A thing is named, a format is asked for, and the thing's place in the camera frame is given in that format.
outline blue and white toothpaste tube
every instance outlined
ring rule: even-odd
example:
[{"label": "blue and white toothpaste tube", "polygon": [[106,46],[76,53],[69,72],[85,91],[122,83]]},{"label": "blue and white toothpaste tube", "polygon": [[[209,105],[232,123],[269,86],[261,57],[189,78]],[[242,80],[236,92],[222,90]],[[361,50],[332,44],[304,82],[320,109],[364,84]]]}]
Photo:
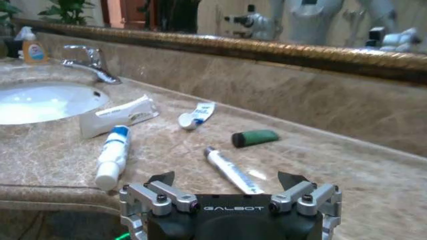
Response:
[{"label": "blue and white toothpaste tube", "polygon": [[130,129],[124,125],[112,128],[96,162],[96,186],[112,190],[117,185],[118,175],[126,165],[130,144]]},{"label": "blue and white toothpaste tube", "polygon": [[252,182],[248,176],[240,171],[237,166],[221,155],[220,151],[208,146],[204,149],[204,156],[206,161],[217,168],[221,174],[244,192],[244,194],[253,195],[264,193],[254,182]]},{"label": "blue and white toothpaste tube", "polygon": [[177,118],[178,126],[185,130],[194,130],[208,118],[212,116],[214,110],[214,102],[197,103],[196,109],[192,113],[182,113]]}]

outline green plant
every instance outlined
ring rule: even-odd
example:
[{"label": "green plant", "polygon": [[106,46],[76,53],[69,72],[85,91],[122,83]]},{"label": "green plant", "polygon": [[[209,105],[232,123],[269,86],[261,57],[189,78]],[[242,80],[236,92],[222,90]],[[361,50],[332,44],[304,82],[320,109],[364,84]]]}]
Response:
[{"label": "green plant", "polygon": [[10,18],[20,12],[21,10],[15,6],[11,6],[9,1],[0,0],[0,25],[11,26]]},{"label": "green plant", "polygon": [[[86,25],[86,18],[81,16],[84,9],[92,9],[94,5],[86,0],[48,0],[53,5],[46,10],[38,12],[41,19],[54,23]],[[60,19],[48,17],[58,15]]]}]

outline small toothpaste tube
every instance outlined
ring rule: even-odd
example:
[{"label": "small toothpaste tube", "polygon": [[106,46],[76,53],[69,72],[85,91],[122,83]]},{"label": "small toothpaste tube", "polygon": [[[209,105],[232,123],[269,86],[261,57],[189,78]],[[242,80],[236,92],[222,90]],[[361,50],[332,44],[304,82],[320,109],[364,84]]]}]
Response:
[{"label": "small toothpaste tube", "polygon": [[237,166],[225,158],[220,151],[208,146],[204,150],[204,157],[206,161],[217,168],[226,179],[236,185],[236,187],[244,192],[244,194],[254,195],[262,194],[264,191],[252,182],[248,176],[240,171]]},{"label": "small toothpaste tube", "polygon": [[233,133],[230,136],[232,145],[236,148],[277,141],[278,135],[270,130],[253,130]]},{"label": "small toothpaste tube", "polygon": [[212,116],[214,110],[214,102],[197,103],[196,109],[192,113],[182,113],[177,118],[178,126],[185,130],[194,130],[208,118]]},{"label": "small toothpaste tube", "polygon": [[130,129],[117,125],[112,128],[96,162],[94,184],[102,191],[117,185],[118,175],[126,165],[130,144]]},{"label": "small toothpaste tube", "polygon": [[146,95],[120,106],[80,115],[80,133],[88,139],[106,133],[113,126],[130,126],[158,116],[153,100]]}]

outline screw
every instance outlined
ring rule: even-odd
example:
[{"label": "screw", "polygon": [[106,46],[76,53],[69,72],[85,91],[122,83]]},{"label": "screw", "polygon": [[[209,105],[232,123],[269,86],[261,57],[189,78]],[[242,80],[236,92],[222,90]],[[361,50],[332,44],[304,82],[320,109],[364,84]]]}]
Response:
[{"label": "screw", "polygon": [[200,204],[197,202],[193,202],[190,205],[189,205],[189,213],[193,214],[194,212],[197,212],[200,209]]},{"label": "screw", "polygon": [[156,200],[157,200],[157,203],[161,204],[168,200],[168,196],[164,194],[157,194]]},{"label": "screw", "polygon": [[277,205],[276,205],[273,202],[270,202],[270,203],[268,204],[268,210],[269,210],[269,212],[273,213],[273,214],[278,212],[278,207],[277,207]]},{"label": "screw", "polygon": [[313,196],[310,194],[304,194],[304,196],[301,196],[301,200],[302,202],[310,203],[313,201]]}]

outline marble countertop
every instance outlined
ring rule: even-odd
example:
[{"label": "marble countertop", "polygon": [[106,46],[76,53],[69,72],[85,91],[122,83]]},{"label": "marble countertop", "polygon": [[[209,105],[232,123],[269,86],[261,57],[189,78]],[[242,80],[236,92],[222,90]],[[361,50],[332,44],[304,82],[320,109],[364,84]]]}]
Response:
[{"label": "marble countertop", "polygon": [[[192,193],[238,193],[206,163],[202,150],[221,150],[265,193],[281,192],[277,171],[337,184],[342,219],[334,240],[420,239],[427,236],[427,159],[258,113],[217,104],[193,132],[177,125],[181,113],[205,100],[122,78],[94,82],[93,75],[58,65],[0,62],[0,86],[28,81],[69,81],[94,86],[109,106],[149,94],[160,116],[130,127],[132,142],[118,186],[174,171],[173,185]],[[270,129],[280,141],[234,149],[232,133]],[[78,118],[0,126],[0,208],[118,213],[117,189],[96,188],[96,159],[106,136],[81,139]]]}]

